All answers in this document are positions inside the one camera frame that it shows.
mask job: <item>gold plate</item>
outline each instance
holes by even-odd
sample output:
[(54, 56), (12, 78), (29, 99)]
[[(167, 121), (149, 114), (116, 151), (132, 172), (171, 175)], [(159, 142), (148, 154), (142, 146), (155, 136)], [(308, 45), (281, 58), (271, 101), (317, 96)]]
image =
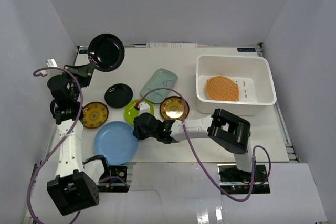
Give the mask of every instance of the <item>gold plate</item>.
[(91, 102), (84, 109), (83, 125), (85, 128), (98, 128), (106, 122), (109, 117), (109, 109), (101, 102)]
[[(186, 102), (186, 114), (184, 118), (189, 115), (189, 104)], [(166, 120), (182, 120), (182, 114), (184, 111), (184, 103), (180, 97), (167, 97), (160, 105), (160, 114)]]

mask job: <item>yellow patterned plate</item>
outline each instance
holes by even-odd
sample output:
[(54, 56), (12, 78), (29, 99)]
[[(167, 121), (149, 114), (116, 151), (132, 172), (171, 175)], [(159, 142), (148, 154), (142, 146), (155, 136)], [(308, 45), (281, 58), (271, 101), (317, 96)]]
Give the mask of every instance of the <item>yellow patterned plate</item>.
[(84, 109), (83, 125), (85, 128), (98, 128), (102, 126), (109, 117), (109, 109), (101, 102), (91, 102)]

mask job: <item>white wall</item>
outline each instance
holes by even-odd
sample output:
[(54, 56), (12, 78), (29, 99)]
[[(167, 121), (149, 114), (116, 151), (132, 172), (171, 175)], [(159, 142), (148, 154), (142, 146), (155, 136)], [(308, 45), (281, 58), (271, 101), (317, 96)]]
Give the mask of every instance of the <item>white wall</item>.
[(264, 45), (295, 151), (336, 223), (336, 0), (287, 0)]
[(126, 43), (245, 45), (265, 40), (286, 0), (51, 0), (76, 45), (100, 33)]
[(75, 47), (50, 0), (0, 0), (0, 218), (19, 223), (28, 182), (50, 140), (45, 60), (71, 63)]

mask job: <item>cable connector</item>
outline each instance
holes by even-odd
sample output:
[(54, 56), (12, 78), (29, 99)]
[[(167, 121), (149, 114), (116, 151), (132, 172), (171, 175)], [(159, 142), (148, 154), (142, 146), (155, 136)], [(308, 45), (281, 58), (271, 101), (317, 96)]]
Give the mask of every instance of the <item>cable connector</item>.
[(140, 110), (140, 108), (139, 108), (139, 104), (140, 104), (140, 101), (137, 102), (137, 103), (135, 104), (134, 108), (135, 108), (136, 110)]

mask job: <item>white plastic bin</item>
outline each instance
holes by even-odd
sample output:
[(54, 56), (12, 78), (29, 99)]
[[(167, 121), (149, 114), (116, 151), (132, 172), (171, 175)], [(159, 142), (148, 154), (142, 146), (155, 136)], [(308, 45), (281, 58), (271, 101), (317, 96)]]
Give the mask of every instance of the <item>white plastic bin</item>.
[[(205, 84), (213, 76), (226, 76), (238, 84), (238, 102), (207, 97)], [(221, 108), (236, 115), (253, 116), (277, 101), (269, 64), (262, 57), (200, 55), (196, 78), (197, 106), (202, 113), (212, 114)]]

